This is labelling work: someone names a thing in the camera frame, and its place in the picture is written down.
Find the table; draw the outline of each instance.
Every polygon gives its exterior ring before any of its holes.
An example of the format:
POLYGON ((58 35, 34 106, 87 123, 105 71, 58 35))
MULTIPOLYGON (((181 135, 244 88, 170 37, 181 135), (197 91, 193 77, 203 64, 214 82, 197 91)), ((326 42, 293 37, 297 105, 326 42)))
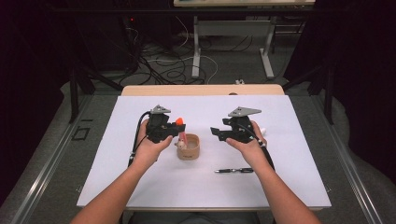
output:
MULTIPOLYGON (((309 6, 315 0, 175 0, 175 7, 278 7, 278 6, 309 6)), ((194 16, 194 56, 192 77, 199 76, 201 49, 200 35, 257 35, 265 36, 264 48, 260 49, 262 64, 267 78, 274 78, 274 72, 268 58, 276 17, 269 21, 199 21, 194 16)))
POLYGON ((138 119, 156 104, 172 110, 170 119, 175 119, 177 114, 183 115, 187 133, 200 136, 200 157, 195 161, 181 161, 172 143, 142 177, 127 203, 127 209, 269 209, 262 186, 254 174, 214 173, 219 168, 248 166, 237 150, 220 142, 209 130, 209 126, 226 129, 221 119, 226 118, 239 105, 263 110, 250 118, 266 124, 268 150, 277 173, 290 188, 312 209, 331 206, 289 96, 284 95, 278 85, 126 87, 114 107, 90 174, 79 196, 78 206, 86 205, 127 167, 138 119))

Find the black pen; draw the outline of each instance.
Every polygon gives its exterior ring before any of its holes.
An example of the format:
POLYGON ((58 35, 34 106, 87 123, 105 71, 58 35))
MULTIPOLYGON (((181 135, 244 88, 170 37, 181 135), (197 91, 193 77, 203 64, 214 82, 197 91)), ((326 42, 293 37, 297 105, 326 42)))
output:
POLYGON ((253 169, 251 169, 251 168, 240 168, 240 169, 221 169, 221 170, 215 171, 215 173, 219 173, 219 174, 236 173, 236 172, 253 173, 253 169))

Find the person's left arm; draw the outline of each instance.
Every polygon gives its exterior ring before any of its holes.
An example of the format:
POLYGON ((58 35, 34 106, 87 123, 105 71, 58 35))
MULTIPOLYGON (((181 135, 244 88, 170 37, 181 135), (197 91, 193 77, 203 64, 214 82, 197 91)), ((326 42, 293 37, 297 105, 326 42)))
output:
POLYGON ((147 123, 147 120, 142 122, 138 135, 138 142, 142 143, 136 151, 134 162, 90 201, 71 223, 117 223, 140 178, 172 141, 172 136, 158 144, 148 140, 145 137, 147 123))

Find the forearm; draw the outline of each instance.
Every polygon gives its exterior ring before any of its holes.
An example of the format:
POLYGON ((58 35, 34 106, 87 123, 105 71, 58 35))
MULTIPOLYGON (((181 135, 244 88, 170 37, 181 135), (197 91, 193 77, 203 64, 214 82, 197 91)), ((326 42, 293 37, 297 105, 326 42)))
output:
POLYGON ((116 223, 146 168, 132 164, 87 204, 72 223, 116 223))
POLYGON ((276 223, 320 223, 311 210, 289 189, 269 166, 255 172, 262 183, 276 223))

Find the person's left hand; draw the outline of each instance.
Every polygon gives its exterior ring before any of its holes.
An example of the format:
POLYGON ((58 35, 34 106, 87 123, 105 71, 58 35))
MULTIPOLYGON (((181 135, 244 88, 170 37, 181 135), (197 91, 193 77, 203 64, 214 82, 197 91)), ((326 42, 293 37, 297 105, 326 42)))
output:
POLYGON ((144 120, 140 125, 139 134, 137 136, 137 144, 140 145, 136 150, 134 163, 138 163, 141 168, 148 169, 160 156, 161 152, 166 149, 172 142, 173 136, 169 135, 160 143, 153 143, 146 137, 146 127, 148 120, 144 120))

